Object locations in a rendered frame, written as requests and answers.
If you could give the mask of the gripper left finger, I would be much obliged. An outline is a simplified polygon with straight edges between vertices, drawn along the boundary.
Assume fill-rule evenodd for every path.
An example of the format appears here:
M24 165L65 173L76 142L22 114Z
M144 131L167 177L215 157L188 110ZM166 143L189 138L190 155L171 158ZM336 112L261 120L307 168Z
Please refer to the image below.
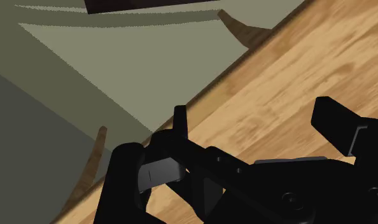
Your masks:
M123 143L111 155L94 224L166 224L147 213L151 189L166 184L204 224L271 224L229 189L249 185L248 164L188 139L186 107L174 108L173 127L151 136L147 147Z

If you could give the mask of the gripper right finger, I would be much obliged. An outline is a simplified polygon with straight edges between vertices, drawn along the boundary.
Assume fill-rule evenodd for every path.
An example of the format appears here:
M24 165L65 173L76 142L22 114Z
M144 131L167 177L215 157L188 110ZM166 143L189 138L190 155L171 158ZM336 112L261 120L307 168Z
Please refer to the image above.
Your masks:
M378 200L378 119L357 115L322 96L314 103L311 125L343 156L355 158L356 177Z

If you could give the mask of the wooden table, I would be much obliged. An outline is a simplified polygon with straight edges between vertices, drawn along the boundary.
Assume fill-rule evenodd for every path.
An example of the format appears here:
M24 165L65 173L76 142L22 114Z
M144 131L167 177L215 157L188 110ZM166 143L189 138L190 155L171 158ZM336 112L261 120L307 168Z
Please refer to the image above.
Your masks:
M317 97L378 119L378 0L306 0L273 36L193 106L188 139L248 164L230 188L271 224L378 224L378 200L312 125ZM105 177L51 224L94 224ZM166 222L192 209L166 184L147 213Z

